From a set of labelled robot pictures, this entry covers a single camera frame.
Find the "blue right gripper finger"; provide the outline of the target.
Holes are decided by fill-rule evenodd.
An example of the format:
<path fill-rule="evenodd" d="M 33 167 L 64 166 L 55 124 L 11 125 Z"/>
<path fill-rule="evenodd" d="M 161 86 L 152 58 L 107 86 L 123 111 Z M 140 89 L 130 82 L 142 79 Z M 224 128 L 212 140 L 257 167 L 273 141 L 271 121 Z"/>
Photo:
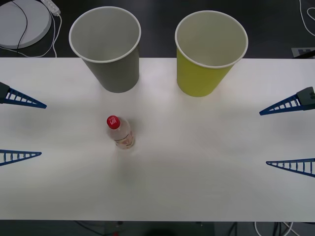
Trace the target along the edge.
<path fill-rule="evenodd" d="M 296 94 L 281 100 L 259 112 L 261 116 L 294 111 L 313 110 L 315 108 L 315 92 L 307 87 Z"/>
<path fill-rule="evenodd" d="M 315 159 L 295 159 L 295 160 L 279 160 L 279 161 L 266 161 L 268 166 L 272 166 L 281 170 L 289 171 L 292 173 L 315 177 Z"/>

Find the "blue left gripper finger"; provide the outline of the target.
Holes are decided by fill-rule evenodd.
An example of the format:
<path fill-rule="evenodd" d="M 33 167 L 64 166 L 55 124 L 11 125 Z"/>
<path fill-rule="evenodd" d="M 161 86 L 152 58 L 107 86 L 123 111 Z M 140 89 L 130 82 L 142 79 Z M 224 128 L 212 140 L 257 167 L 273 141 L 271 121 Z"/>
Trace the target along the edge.
<path fill-rule="evenodd" d="M 0 166 L 17 163 L 23 160 L 28 160 L 38 157 L 42 152 L 20 151 L 20 150 L 0 150 Z"/>
<path fill-rule="evenodd" d="M 46 109 L 44 103 L 19 92 L 10 86 L 0 83 L 0 103 Z"/>

